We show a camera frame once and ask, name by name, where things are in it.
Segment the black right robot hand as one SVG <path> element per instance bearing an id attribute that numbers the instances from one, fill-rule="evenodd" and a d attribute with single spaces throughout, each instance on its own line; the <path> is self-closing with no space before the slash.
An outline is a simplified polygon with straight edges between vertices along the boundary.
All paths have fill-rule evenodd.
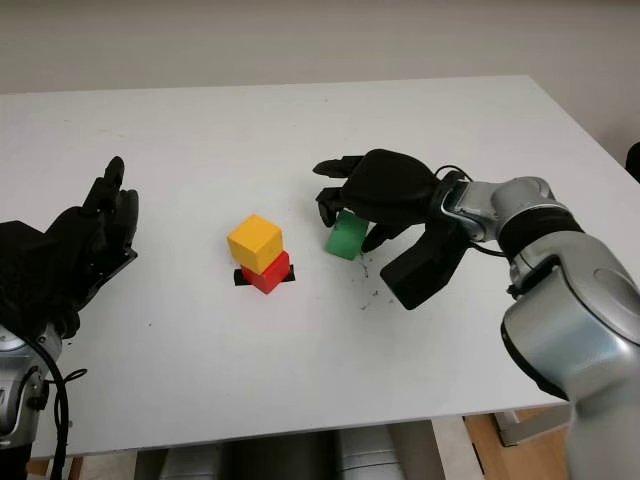
<path id="1" fill-rule="evenodd" d="M 361 251 L 366 253 L 413 225 L 428 222 L 432 197 L 440 180 L 421 161 L 384 149 L 318 163 L 313 172 L 343 179 L 316 197 L 320 217 L 332 227 L 344 209 L 374 224 Z"/>

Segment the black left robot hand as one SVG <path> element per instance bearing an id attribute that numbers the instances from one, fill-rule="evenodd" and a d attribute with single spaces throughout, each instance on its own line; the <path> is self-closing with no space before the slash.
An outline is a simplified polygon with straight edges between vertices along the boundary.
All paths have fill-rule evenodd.
<path id="1" fill-rule="evenodd" d="M 125 165 L 115 156 L 80 206 L 60 214 L 46 234 L 59 242 L 54 261 L 57 280 L 52 322 L 63 339 L 75 336 L 79 312 L 100 288 L 131 263 L 139 196 L 121 188 Z"/>

